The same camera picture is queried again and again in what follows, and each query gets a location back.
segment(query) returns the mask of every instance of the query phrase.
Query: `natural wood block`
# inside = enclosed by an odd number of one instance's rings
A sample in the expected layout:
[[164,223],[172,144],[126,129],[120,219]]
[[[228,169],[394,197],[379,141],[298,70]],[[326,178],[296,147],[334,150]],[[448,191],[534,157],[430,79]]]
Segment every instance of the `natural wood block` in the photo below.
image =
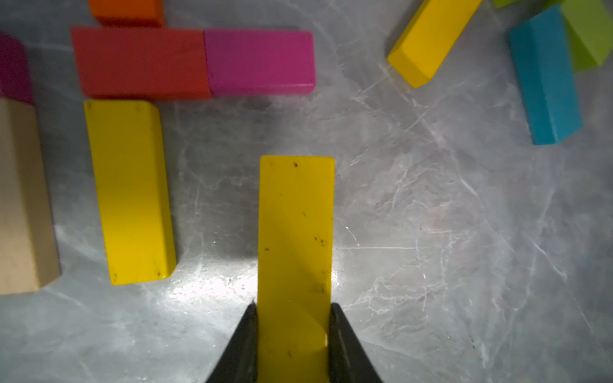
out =
[[0,294],[37,291],[57,277],[36,111],[0,99]]

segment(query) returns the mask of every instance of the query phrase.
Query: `wooden block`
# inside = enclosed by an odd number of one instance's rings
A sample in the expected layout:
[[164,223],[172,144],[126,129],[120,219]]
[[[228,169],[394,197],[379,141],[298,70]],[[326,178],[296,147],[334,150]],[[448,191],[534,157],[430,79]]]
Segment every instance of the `wooden block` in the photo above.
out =
[[311,32],[206,29],[204,41],[215,97],[309,94],[315,89]]
[[0,97],[34,104],[26,49],[3,32],[0,32]]
[[562,7],[573,70],[602,66],[613,49],[613,18],[601,0],[550,0]]
[[496,8],[502,8],[519,0],[492,0]]
[[560,6],[513,29],[509,43],[532,141],[546,145],[565,140],[582,122]]
[[0,99],[0,294],[32,292],[59,277],[36,112]]
[[164,26],[162,0],[89,0],[89,10],[104,26]]
[[202,31],[72,28],[83,93],[97,99],[210,99]]
[[168,278],[177,261],[158,109],[91,100],[85,117],[111,283]]
[[259,383],[328,382],[334,159],[260,161]]
[[425,0],[387,57],[418,88],[434,77],[481,0]]

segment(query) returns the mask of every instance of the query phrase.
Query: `red wooden block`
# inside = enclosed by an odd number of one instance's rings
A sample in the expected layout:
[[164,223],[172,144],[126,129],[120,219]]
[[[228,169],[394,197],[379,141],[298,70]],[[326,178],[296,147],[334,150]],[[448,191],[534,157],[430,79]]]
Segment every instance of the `red wooden block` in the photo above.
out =
[[81,89],[96,99],[212,98],[201,30],[73,27]]

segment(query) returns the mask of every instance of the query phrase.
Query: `orange wooden block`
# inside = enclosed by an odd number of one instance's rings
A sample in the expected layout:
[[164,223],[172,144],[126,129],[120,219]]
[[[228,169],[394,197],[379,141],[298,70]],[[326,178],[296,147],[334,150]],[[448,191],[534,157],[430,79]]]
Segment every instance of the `orange wooden block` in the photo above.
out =
[[104,26],[164,26],[162,0],[89,0],[89,9]]

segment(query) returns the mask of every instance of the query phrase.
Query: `green wooden block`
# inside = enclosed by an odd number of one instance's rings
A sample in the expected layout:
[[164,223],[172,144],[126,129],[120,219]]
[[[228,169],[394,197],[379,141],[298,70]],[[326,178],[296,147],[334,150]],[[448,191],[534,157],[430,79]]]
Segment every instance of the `green wooden block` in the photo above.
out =
[[573,71],[594,69],[613,49],[613,18],[602,0],[549,0],[545,8],[562,6]]
[[518,2],[519,0],[492,0],[492,1],[496,8],[502,8],[504,6],[508,6],[509,4],[513,2]]

